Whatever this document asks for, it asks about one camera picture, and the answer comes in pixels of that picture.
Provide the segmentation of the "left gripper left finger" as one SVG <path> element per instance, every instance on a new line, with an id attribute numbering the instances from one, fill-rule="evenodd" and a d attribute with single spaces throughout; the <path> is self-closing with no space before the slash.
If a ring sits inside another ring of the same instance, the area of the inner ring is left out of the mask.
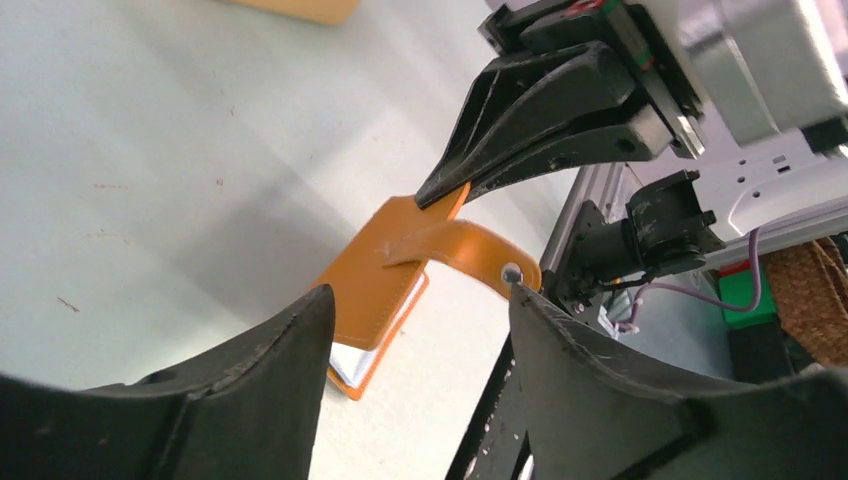
<path id="1" fill-rule="evenodd" d="M 5 479 L 304 479 L 335 326 L 332 289 L 131 385 L 3 377 Z"/>

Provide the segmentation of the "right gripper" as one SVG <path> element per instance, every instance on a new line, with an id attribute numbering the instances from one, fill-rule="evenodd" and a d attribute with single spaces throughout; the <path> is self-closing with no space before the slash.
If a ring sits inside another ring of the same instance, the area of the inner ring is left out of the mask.
<path id="1" fill-rule="evenodd" d="M 650 161 L 670 143 L 682 158 L 704 153 L 703 102 L 646 7 L 504 3 L 478 31 L 503 57 L 472 83 L 419 208 L 464 184 L 471 202 L 561 170 Z M 630 123 L 646 95 L 666 126 Z"/>

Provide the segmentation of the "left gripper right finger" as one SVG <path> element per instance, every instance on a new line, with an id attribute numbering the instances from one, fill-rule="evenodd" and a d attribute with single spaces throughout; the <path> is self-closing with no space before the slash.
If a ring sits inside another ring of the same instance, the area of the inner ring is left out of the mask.
<path id="1" fill-rule="evenodd" d="M 760 385 L 642 354 L 515 285 L 509 302 L 540 479 L 843 479 L 847 372 Z"/>

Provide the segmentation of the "orange leather card holder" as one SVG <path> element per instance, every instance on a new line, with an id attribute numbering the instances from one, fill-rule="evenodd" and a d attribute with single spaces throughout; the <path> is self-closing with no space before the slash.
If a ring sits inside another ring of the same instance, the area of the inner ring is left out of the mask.
<path id="1" fill-rule="evenodd" d="M 317 284 L 335 297 L 329 380 L 358 400 L 386 350 L 429 284 L 429 262 L 442 263 L 504 298 L 515 283 L 537 290 L 537 261 L 500 235 L 460 220 L 464 184 L 421 209 L 412 196 L 389 198 L 353 237 Z"/>

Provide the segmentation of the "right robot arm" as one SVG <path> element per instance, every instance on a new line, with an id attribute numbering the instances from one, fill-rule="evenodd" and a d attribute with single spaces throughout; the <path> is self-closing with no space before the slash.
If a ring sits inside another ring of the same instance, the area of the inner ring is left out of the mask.
<path id="1" fill-rule="evenodd" d="M 535 1 L 480 26 L 496 57 L 472 83 L 426 208 L 670 151 L 697 159 L 717 115 L 740 147 L 796 132 L 799 162 L 679 170 L 635 191 L 610 224 L 565 214 L 542 261 L 560 307 L 702 267 L 732 241 L 847 193 L 843 1 Z"/>

